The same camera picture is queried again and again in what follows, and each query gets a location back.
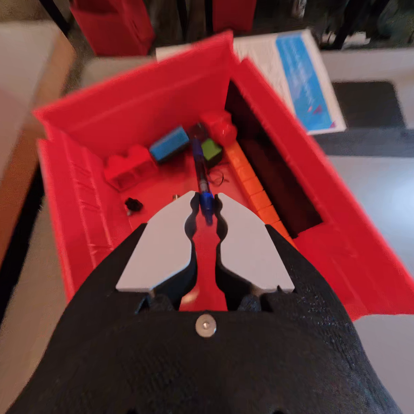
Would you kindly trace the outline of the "green black cube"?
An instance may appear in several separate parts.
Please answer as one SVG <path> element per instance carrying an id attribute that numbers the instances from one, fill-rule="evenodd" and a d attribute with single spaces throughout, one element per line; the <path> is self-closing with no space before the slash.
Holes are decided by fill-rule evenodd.
<path id="1" fill-rule="evenodd" d="M 223 158 L 223 148 L 213 139 L 207 138 L 201 143 L 207 169 L 214 168 Z"/>

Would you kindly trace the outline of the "white paper with blue band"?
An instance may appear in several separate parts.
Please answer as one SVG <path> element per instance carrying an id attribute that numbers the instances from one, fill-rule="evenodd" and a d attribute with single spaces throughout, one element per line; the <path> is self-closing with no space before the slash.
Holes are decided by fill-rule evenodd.
<path id="1" fill-rule="evenodd" d="M 234 38 L 309 135 L 344 132 L 346 123 L 310 29 Z"/>

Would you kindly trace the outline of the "red lidded container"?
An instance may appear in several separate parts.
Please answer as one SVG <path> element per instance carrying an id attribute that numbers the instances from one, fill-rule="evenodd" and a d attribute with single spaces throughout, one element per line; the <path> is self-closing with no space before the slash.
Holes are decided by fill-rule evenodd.
<path id="1" fill-rule="evenodd" d="M 98 56 L 147 55 L 155 40 L 142 0 L 74 0 L 70 10 Z"/>
<path id="2" fill-rule="evenodd" d="M 214 32 L 231 29 L 248 32 L 252 29 L 256 0 L 213 0 L 212 25 Z"/>

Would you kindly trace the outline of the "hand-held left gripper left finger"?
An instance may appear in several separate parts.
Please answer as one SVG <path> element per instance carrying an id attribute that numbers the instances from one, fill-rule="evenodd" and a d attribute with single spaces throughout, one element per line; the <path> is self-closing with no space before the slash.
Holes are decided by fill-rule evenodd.
<path id="1" fill-rule="evenodd" d="M 117 284 L 119 292 L 166 295 L 174 306 L 195 286 L 198 193 L 189 191 L 148 220 Z"/>

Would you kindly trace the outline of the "red plastic bin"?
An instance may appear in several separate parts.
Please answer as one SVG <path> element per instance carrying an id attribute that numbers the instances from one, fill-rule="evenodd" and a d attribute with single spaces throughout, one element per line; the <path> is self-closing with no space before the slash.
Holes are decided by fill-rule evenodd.
<path id="1" fill-rule="evenodd" d="M 224 109 L 296 248 L 266 224 L 271 237 L 315 267 L 352 321 L 413 315 L 413 279 L 320 146 L 253 63 L 235 56 L 232 40 L 230 33 L 215 36 L 35 111 L 47 135 L 38 142 L 39 158 L 68 302 L 97 267 L 109 269 L 108 256 L 129 261 L 153 215 L 189 191 L 198 193 L 190 148 L 156 162 L 155 175 L 122 192 L 104 178 L 107 158 L 136 144 L 149 150 L 174 127 L 187 129 L 203 112 Z M 229 182 L 213 193 L 250 209 L 229 162 L 224 171 Z M 143 209 L 128 216 L 128 198 Z M 197 279 L 179 307 L 230 309 L 215 279 L 219 236 L 208 230 L 199 205 L 195 220 Z"/>

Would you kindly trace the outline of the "red toy block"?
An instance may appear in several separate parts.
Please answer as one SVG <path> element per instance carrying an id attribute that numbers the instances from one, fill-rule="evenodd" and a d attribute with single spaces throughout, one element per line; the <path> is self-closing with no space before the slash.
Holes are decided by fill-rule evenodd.
<path id="1" fill-rule="evenodd" d="M 148 148 L 136 144 L 123 155 L 109 156 L 104 167 L 106 182 L 119 192 L 130 189 L 158 172 Z"/>
<path id="2" fill-rule="evenodd" d="M 236 141 L 237 128 L 228 111 L 222 109 L 203 112 L 200 115 L 200 122 L 218 145 L 227 147 Z"/>

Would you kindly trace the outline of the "blue pen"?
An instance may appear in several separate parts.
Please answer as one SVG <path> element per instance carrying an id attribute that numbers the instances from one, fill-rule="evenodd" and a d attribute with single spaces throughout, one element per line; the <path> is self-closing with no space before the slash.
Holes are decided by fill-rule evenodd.
<path id="1" fill-rule="evenodd" d="M 188 131 L 193 153 L 194 166 L 198 182 L 199 204 L 201 213 L 208 226 L 213 225 L 215 213 L 215 198 L 210 190 L 208 170 L 202 149 L 202 141 L 207 137 L 207 131 L 201 123 L 190 127 Z"/>

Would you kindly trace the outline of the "orange block strip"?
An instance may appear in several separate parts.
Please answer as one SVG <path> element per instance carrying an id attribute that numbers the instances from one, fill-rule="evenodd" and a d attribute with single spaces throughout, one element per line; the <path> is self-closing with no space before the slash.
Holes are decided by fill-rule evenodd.
<path id="1" fill-rule="evenodd" d="M 265 224 L 271 225 L 285 240 L 296 248 L 293 239 L 288 234 L 240 145 L 237 142 L 233 142 L 224 147 L 224 153 L 235 174 L 235 178 L 241 186 L 242 192 L 246 196 L 250 209 Z"/>

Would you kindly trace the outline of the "blue eraser block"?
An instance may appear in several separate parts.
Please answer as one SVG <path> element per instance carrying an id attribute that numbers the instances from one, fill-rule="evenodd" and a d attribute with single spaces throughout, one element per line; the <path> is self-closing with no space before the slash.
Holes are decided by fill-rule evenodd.
<path id="1" fill-rule="evenodd" d="M 167 162 L 188 147 L 190 139 L 182 126 L 179 126 L 154 142 L 149 147 L 152 158 L 159 164 Z"/>

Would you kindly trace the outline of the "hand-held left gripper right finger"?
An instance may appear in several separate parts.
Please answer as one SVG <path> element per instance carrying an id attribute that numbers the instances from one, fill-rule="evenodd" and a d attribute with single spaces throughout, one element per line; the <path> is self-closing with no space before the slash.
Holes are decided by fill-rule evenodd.
<path id="1" fill-rule="evenodd" d="M 257 297 L 295 286 L 265 223 L 250 209 L 224 193 L 215 196 L 215 279 L 227 308 L 238 308 L 248 295 Z"/>

